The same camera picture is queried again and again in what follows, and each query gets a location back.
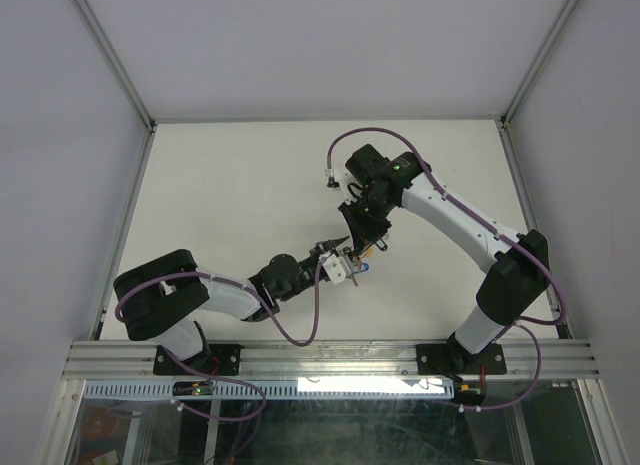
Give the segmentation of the keyring with yellow handle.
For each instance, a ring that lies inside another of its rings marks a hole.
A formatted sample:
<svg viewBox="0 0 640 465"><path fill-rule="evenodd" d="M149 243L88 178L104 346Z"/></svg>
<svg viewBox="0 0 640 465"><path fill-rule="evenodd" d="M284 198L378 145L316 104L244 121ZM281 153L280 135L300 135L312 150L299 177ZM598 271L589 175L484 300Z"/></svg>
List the keyring with yellow handle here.
<svg viewBox="0 0 640 465"><path fill-rule="evenodd" d="M350 264L351 264L352 273L353 273L353 271L355 269L357 269L359 267L359 264L361 262L368 263L367 259L369 258L369 256L370 256L370 251L369 250L367 250L367 251L365 251L365 252L363 252L361 254L356 254L354 251L349 251L347 253L347 257L348 257L348 259L350 261Z"/></svg>

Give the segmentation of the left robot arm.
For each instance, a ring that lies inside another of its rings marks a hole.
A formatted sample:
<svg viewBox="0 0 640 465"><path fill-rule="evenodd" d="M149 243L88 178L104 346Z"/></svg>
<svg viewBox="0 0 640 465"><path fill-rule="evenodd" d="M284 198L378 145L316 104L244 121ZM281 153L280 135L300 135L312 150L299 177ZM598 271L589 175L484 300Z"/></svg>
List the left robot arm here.
<svg viewBox="0 0 640 465"><path fill-rule="evenodd" d="M158 345L158 374L177 364L188 373L213 373L221 359L211 350L202 326L190 315L208 311L246 323L275 319L279 305L305 291L319 293L323 282L341 284L366 271L368 265L349 247L345 238L317 243L298 260L278 254L245 280L207 272L187 249L178 249L116 278L118 299L114 312L131 341Z"/></svg>

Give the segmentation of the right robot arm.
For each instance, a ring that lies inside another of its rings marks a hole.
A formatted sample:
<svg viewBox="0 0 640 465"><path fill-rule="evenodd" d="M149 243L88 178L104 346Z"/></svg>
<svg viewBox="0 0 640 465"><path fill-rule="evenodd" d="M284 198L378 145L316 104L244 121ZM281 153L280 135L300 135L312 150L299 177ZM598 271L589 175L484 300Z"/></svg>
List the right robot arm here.
<svg viewBox="0 0 640 465"><path fill-rule="evenodd" d="M535 230L519 234L503 228L435 185L411 152L390 160L367 144L345 167L329 173L328 180L343 193L338 209L356 253L381 246L391 227L389 214L402 208L452 240L484 273L475 307L449 336L444 351L428 361L445 374L471 371L487 346L547 289L542 271L549 264L546 238Z"/></svg>

